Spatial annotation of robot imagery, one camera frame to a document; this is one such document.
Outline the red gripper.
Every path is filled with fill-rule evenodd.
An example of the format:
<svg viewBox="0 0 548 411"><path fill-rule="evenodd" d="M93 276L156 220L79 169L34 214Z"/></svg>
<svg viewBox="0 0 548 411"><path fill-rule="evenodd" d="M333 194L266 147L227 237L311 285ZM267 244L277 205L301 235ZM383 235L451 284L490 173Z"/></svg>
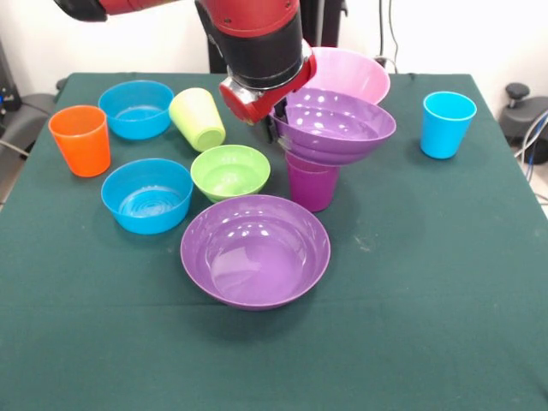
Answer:
<svg viewBox="0 0 548 411"><path fill-rule="evenodd" d="M317 71L317 62L312 46L306 40L301 43L303 63L300 70L281 86L266 90L253 90L238 83L231 74L219 85L223 101L239 120L255 124L266 117L266 130L272 144L277 143L280 138L277 128L278 120L288 120L286 96L304 87ZM274 116L268 116L273 108Z"/></svg>

